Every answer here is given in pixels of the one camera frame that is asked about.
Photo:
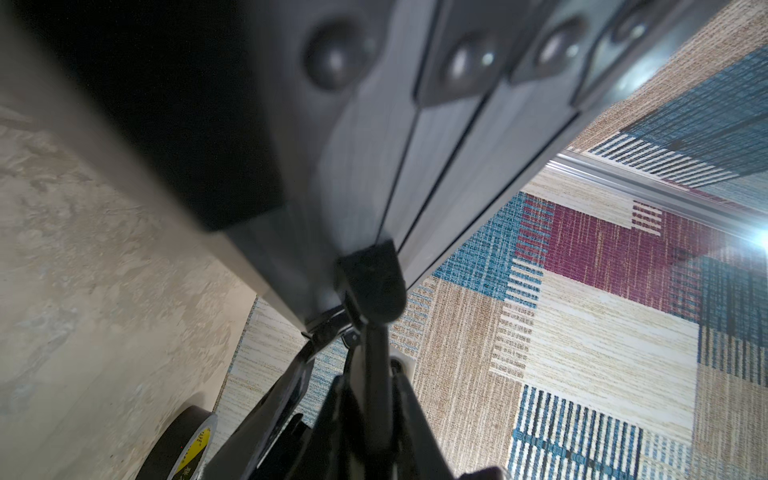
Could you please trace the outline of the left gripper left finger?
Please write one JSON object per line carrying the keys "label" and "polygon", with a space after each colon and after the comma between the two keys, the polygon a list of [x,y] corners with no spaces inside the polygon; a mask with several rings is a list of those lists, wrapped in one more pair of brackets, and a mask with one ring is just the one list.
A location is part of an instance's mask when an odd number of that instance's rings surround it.
{"label": "left gripper left finger", "polygon": [[346,375],[328,391],[309,440],[288,479],[351,479],[352,440],[360,438],[360,412]]}

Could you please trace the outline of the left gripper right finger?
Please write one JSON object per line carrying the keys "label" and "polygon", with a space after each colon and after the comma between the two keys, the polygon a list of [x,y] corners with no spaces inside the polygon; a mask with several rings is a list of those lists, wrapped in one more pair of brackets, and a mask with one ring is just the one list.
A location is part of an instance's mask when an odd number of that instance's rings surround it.
{"label": "left gripper right finger", "polygon": [[388,442],[392,479],[453,479],[409,379],[393,374],[392,433]]}

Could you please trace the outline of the grey poker set case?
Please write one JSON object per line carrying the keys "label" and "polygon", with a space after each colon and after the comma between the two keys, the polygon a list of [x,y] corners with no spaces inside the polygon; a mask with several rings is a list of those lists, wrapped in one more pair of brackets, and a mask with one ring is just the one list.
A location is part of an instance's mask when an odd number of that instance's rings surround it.
{"label": "grey poker set case", "polygon": [[307,337],[206,479],[288,479],[346,375],[392,479],[408,292],[719,1],[5,1],[1,84]]}

